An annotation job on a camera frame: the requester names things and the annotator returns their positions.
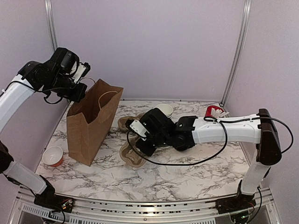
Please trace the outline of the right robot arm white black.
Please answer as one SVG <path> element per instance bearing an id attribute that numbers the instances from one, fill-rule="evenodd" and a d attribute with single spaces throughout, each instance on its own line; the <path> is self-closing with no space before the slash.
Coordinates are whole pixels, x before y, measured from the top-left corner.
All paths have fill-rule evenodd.
<path id="1" fill-rule="evenodd" d="M 136 147 L 147 156 L 152 156 L 158 147 L 164 146 L 185 151 L 196 144 L 210 142 L 254 143 L 257 147 L 256 159 L 240 181 L 236 196 L 215 202 L 220 214 L 255 205 L 254 194 L 259 183 L 270 167 L 282 158 L 278 132 L 266 109 L 244 117 L 184 116 L 173 122 L 161 110 L 154 108 L 139 120 L 128 122 L 127 127 L 140 136 Z"/>

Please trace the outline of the brown paper bag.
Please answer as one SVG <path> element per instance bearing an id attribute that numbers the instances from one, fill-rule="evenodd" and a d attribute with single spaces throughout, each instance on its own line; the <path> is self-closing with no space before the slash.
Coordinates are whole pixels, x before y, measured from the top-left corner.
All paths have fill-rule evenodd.
<path id="1" fill-rule="evenodd" d="M 99 79 L 67 112 L 68 155 L 90 166 L 104 142 L 123 93 L 122 87 Z"/>

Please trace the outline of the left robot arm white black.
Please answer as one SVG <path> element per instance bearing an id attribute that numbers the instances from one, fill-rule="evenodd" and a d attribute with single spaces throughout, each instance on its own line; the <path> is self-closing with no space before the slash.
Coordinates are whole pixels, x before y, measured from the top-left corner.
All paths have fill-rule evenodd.
<path id="1" fill-rule="evenodd" d="M 89 70 L 88 63 L 77 59 L 50 59 L 44 63 L 30 61 L 25 64 L 0 96 L 1 130 L 34 93 L 48 97 L 55 92 L 60 99 L 79 102 L 87 89 L 80 80 Z M 0 172 L 10 182 L 27 187 L 33 193 L 36 205 L 60 212 L 72 211 L 73 198 L 56 195 L 49 181 L 16 161 L 4 144 L 0 145 Z"/>

